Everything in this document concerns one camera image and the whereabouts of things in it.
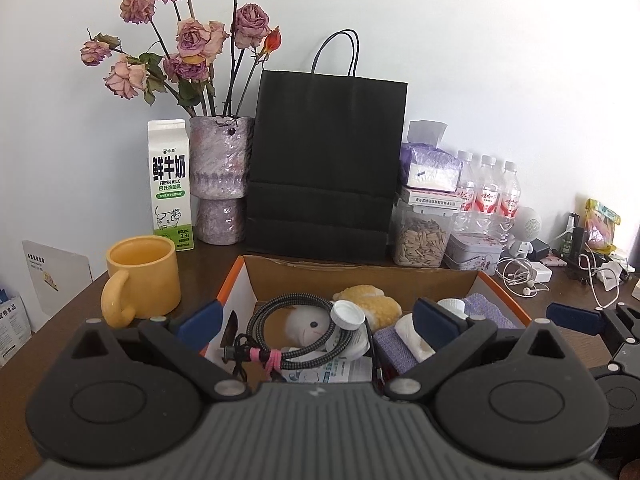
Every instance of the purple cloth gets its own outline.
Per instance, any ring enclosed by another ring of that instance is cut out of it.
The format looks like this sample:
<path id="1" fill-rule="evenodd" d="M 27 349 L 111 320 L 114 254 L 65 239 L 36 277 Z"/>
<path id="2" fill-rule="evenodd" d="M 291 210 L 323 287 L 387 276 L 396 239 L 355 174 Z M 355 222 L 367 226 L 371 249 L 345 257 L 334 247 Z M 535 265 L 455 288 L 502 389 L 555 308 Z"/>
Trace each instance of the purple cloth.
<path id="1" fill-rule="evenodd" d="M 395 368 L 399 374 L 404 374 L 418 364 L 414 355 L 406 347 L 395 326 L 381 328 L 373 335 L 373 341 L 382 350 L 389 361 L 389 364 Z"/>
<path id="2" fill-rule="evenodd" d="M 517 328 L 497 306 L 482 294 L 472 294 L 471 296 L 463 298 L 462 301 L 465 302 L 465 314 L 468 316 L 474 314 L 476 316 L 485 316 L 487 319 L 493 321 L 498 328 Z"/>

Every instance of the sunflower seeds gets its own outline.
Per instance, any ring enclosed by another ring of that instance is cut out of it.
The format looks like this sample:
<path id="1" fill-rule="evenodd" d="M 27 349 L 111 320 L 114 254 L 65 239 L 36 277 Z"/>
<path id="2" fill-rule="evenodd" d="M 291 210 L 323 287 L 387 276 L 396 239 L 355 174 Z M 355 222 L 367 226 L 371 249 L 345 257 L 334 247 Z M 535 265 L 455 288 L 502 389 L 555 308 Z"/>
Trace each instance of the sunflower seeds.
<path id="1" fill-rule="evenodd" d="M 439 267 L 449 234 L 435 220 L 407 218 L 400 226 L 394 261 L 411 267 Z"/>

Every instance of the plush toy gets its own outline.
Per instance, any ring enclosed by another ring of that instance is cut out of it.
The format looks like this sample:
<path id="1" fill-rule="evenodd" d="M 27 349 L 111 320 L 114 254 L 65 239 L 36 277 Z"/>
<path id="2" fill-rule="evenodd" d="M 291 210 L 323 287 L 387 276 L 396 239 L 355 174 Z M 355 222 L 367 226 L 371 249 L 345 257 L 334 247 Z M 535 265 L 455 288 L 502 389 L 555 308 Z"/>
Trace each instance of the plush toy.
<path id="1" fill-rule="evenodd" d="M 329 314 L 322 308 L 298 305 L 287 317 L 284 332 L 298 348 L 320 339 L 329 328 Z"/>
<path id="2" fill-rule="evenodd" d="M 334 294 L 334 301 L 338 300 L 352 301 L 364 310 L 372 332 L 395 324 L 402 316 L 398 302 L 373 285 L 350 286 Z"/>

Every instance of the mug handle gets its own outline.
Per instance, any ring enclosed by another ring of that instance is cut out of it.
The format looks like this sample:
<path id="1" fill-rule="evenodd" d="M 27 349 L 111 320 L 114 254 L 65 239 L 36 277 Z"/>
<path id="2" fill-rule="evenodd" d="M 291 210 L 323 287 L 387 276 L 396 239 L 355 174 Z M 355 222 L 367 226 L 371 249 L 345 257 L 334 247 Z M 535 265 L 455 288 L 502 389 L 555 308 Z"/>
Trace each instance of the mug handle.
<path id="1" fill-rule="evenodd" d="M 107 324 L 112 328 L 124 328 L 136 317 L 136 311 L 128 306 L 122 309 L 120 298 L 122 288 L 129 279 L 128 270 L 118 270 L 104 285 L 102 296 L 100 297 L 100 308 Z"/>

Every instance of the yellow mug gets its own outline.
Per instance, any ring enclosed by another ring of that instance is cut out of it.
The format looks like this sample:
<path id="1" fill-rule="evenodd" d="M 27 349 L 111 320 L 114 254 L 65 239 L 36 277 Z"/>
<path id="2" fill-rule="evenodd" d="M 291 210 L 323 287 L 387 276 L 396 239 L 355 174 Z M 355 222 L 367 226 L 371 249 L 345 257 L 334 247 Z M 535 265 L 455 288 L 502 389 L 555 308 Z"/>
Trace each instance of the yellow mug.
<path id="1" fill-rule="evenodd" d="M 123 328 L 134 317 L 164 316 L 180 303 L 175 244 L 162 236 L 135 236 L 107 251 L 109 281 L 100 307 L 109 326 Z"/>

